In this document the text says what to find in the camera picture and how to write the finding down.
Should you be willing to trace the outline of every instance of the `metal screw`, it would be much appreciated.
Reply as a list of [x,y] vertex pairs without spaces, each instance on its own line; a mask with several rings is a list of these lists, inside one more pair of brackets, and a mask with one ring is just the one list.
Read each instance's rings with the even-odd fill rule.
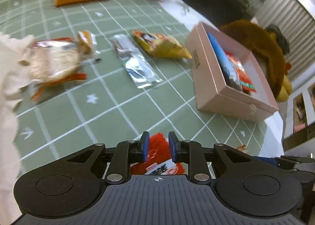
[[207,180],[210,179],[209,175],[205,174],[205,173],[197,173],[194,176],[195,180],[200,181],[200,182],[205,182]]
[[107,179],[111,182],[118,182],[122,179],[122,176],[118,173],[112,173],[109,176],[107,176]]

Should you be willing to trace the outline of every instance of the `blue package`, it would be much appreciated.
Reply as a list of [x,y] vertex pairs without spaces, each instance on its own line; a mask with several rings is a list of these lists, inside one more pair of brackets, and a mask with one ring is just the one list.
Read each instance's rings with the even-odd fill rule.
[[218,44],[218,41],[214,36],[212,36],[209,32],[207,32],[209,41],[212,45],[212,48],[215,52],[215,56],[218,59],[220,64],[222,74],[224,76],[225,82],[228,86],[239,90],[242,92],[241,82],[239,77],[231,64],[229,58],[227,57],[226,53],[222,49],[222,47]]

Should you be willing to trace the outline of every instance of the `red and white package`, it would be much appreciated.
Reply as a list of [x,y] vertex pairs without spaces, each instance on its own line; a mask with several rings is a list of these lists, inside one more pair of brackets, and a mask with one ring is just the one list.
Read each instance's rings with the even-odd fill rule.
[[147,161],[130,166],[130,174],[174,175],[184,174],[184,172],[180,163],[173,163],[169,144],[162,133],[150,137]]

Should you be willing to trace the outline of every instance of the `stuffed toy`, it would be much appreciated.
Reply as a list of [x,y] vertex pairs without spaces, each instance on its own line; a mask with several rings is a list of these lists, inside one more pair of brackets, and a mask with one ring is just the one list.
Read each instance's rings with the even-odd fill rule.
[[291,83],[285,76],[284,53],[289,51],[289,44],[279,35],[280,30],[276,29],[273,25],[266,31],[247,20],[237,20],[220,27],[221,31],[252,51],[265,73],[275,99],[282,102],[292,92]]

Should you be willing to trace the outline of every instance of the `yellow snack bag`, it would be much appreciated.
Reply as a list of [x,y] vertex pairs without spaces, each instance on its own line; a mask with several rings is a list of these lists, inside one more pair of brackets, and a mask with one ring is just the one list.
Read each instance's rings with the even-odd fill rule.
[[163,34],[151,34],[132,31],[141,47],[153,57],[191,58],[186,48],[174,37]]

